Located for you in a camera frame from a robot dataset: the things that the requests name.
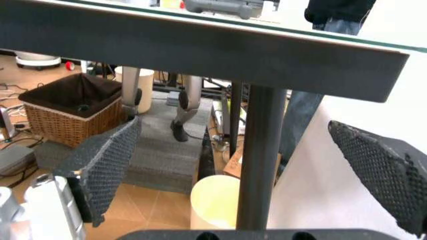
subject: wicker basket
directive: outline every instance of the wicker basket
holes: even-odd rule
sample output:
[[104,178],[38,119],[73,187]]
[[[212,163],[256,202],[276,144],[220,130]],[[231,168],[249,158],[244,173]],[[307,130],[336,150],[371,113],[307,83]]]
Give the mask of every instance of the wicker basket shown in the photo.
[[31,131],[49,140],[77,147],[86,138],[117,127],[123,115],[118,98],[100,112],[82,118],[23,102]]

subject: black table leg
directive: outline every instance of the black table leg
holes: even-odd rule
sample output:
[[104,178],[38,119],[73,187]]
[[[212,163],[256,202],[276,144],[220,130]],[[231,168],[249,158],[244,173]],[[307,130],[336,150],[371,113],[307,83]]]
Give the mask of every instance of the black table leg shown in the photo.
[[231,84],[231,108],[230,108],[230,159],[237,148],[237,136],[239,135],[240,105],[242,101],[242,83]]
[[265,230],[286,92],[251,86],[238,199],[238,230]]
[[178,81],[178,74],[174,72],[168,72],[167,73],[167,86],[168,87],[177,87],[177,81]]

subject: brown fabric liner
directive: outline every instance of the brown fabric liner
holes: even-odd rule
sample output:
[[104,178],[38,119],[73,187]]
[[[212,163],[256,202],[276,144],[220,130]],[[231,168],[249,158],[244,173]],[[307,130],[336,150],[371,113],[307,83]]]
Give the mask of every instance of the brown fabric liner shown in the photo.
[[[83,73],[73,74],[19,95],[19,100],[89,118],[120,97],[122,84]],[[87,105],[87,110],[79,110]]]

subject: cardboard box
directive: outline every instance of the cardboard box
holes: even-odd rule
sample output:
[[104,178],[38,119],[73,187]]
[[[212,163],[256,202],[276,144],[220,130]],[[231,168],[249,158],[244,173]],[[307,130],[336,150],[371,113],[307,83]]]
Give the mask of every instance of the cardboard box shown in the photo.
[[[239,160],[242,158],[242,155],[243,155],[243,144],[236,149],[235,153],[233,154],[231,159],[228,161],[227,165],[225,165],[223,172],[226,175],[230,175],[240,179],[240,176],[242,173],[242,163],[241,161],[239,162]],[[282,155],[278,153],[274,175],[276,175],[277,173],[277,169],[279,167],[281,158],[282,158]]]

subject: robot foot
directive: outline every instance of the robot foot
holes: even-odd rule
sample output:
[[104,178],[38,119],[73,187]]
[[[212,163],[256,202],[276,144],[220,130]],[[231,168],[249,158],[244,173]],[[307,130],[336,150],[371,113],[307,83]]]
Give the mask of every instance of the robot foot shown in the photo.
[[174,120],[170,123],[170,129],[172,129],[173,136],[178,142],[187,142],[189,140],[189,136],[187,132],[184,130],[183,125],[179,125],[175,123]]

